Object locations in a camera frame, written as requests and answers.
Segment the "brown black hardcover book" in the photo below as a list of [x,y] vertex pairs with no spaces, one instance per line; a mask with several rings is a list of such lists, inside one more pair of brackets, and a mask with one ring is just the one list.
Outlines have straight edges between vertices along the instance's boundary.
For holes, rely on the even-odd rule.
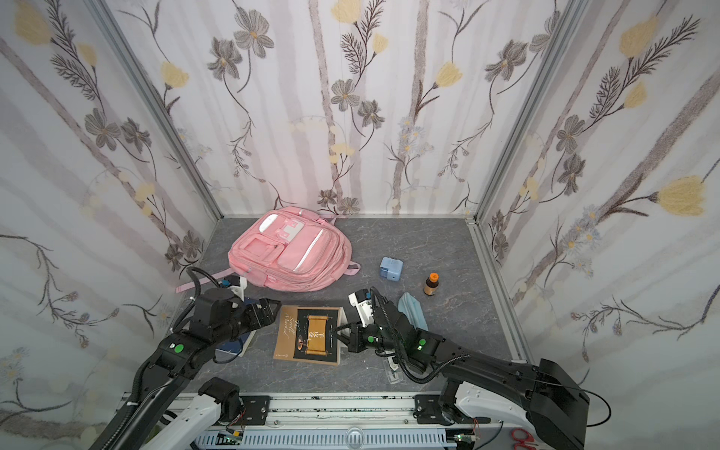
[[340,307],[283,306],[275,360],[338,366],[341,363],[338,330],[345,323]]

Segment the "pink school backpack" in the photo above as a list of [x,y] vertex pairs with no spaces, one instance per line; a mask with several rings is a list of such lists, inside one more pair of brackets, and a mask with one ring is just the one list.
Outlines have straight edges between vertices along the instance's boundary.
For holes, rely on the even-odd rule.
[[288,206],[269,211],[232,243],[229,267],[214,275],[238,275],[247,283],[279,292],[320,291],[360,265],[335,216]]

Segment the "blue paperback book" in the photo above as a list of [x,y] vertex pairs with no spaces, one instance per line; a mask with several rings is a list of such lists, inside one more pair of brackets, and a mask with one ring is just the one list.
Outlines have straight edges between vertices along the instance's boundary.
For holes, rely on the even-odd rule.
[[225,342],[216,349],[215,360],[219,364],[228,364],[245,355],[253,339],[255,338],[256,332],[251,331],[241,335],[236,340]]

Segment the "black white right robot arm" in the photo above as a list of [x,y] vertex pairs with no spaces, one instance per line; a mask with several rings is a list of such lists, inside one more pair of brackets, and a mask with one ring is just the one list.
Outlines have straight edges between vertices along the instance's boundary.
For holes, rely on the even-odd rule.
[[557,363],[503,360],[468,348],[411,324],[408,317],[376,288],[349,296],[359,319],[339,327],[337,338],[354,354],[371,349],[395,363],[415,384],[445,380],[437,400],[440,422],[473,421],[461,409],[463,384],[489,392],[524,412],[536,437],[552,449],[582,449],[594,392],[582,388]]

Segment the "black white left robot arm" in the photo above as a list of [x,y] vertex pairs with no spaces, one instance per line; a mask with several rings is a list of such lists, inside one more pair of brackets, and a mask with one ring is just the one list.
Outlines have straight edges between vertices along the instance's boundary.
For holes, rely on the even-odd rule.
[[137,369],[127,401],[93,449],[139,449],[161,416],[201,371],[216,359],[219,346],[271,326],[281,302],[262,298],[247,305],[230,287],[191,266],[194,293],[190,305],[153,354]]

